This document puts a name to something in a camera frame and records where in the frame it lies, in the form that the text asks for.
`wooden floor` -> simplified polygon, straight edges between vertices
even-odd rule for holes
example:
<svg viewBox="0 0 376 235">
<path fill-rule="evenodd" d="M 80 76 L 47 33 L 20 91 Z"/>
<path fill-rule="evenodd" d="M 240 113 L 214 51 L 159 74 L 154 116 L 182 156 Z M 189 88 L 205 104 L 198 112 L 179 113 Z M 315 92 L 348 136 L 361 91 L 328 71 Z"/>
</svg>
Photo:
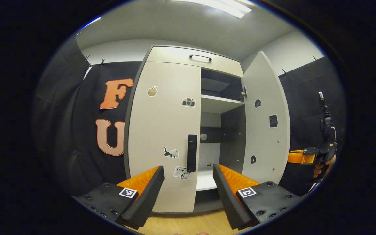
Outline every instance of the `wooden floor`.
<svg viewBox="0 0 376 235">
<path fill-rule="evenodd" d="M 244 230 L 232 230 L 224 210 L 219 209 L 195 215 L 155 215 L 149 217 L 145 226 L 137 232 L 146 235 L 197 235 L 201 232 L 209 235 L 232 235 Z"/>
</svg>

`black square sticker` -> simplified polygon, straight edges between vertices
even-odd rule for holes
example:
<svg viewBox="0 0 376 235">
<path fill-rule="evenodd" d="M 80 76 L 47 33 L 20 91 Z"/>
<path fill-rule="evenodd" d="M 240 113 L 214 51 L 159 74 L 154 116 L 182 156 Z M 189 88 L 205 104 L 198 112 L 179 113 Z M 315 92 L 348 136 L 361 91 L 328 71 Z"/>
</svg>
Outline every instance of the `black square sticker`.
<svg viewBox="0 0 376 235">
<path fill-rule="evenodd" d="M 128 198 L 133 198 L 137 190 L 124 188 L 119 194 Z"/>
<path fill-rule="evenodd" d="M 240 196 L 242 196 L 242 198 L 256 194 L 256 192 L 251 187 L 246 188 L 246 189 L 240 189 L 240 190 L 237 190 L 237 191 L 240 193 Z"/>
<path fill-rule="evenodd" d="M 269 127 L 278 127 L 278 118 L 275 115 L 269 116 Z"/>
</svg>

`white cabinet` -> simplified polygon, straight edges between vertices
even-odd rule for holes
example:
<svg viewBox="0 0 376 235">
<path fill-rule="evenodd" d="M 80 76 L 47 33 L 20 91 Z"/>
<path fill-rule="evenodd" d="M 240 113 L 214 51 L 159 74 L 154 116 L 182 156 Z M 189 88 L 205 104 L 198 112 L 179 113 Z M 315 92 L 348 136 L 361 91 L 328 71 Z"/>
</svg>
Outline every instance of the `white cabinet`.
<svg viewBox="0 0 376 235">
<path fill-rule="evenodd" d="M 192 59 L 189 55 L 201 56 Z M 207 57 L 212 63 L 197 61 Z M 240 95 L 243 87 L 244 99 Z M 194 107 L 182 105 L 187 98 L 195 100 Z M 174 173 L 177 167 L 187 167 L 188 135 L 197 135 L 196 171 L 185 179 Z M 216 188 L 214 163 L 258 182 L 279 183 L 289 144 L 287 102 L 263 52 L 243 74 L 238 61 L 221 55 L 178 47 L 152 48 L 134 92 L 128 164 L 131 177 L 164 166 L 165 180 L 153 212 L 192 212 L 196 192 Z M 164 146 L 168 152 L 176 150 L 178 156 L 167 155 Z"/>
</svg>

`letter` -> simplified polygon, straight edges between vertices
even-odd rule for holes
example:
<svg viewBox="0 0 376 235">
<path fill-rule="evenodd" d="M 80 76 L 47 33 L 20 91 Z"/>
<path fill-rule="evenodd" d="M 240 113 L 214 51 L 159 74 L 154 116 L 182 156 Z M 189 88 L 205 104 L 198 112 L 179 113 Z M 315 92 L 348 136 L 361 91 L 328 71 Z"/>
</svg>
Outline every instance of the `letter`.
<svg viewBox="0 0 376 235">
<path fill-rule="evenodd" d="M 126 95 L 126 87 L 133 86 L 133 79 L 112 80 L 105 83 L 107 90 L 105 91 L 104 101 L 100 104 L 100 109 L 114 109 L 118 107 L 118 102 L 115 97 L 118 96 L 120 100 Z"/>
<path fill-rule="evenodd" d="M 117 128 L 117 146 L 114 148 L 109 146 L 107 142 L 107 130 L 111 123 L 104 119 L 98 119 L 95 121 L 95 125 L 97 125 L 98 147 L 108 155 L 122 155 L 124 153 L 124 122 L 114 123 L 115 128 Z"/>
</svg>

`cabinet drawer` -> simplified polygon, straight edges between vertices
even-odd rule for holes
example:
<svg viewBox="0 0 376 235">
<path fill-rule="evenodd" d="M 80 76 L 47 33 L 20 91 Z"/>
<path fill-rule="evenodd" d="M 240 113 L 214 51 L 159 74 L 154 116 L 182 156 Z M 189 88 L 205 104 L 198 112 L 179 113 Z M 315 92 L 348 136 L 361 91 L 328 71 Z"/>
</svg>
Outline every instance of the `cabinet drawer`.
<svg viewBox="0 0 376 235">
<path fill-rule="evenodd" d="M 146 61 L 188 64 L 227 73 L 237 77 L 243 76 L 242 67 L 238 61 L 194 49 L 154 46 Z"/>
</svg>

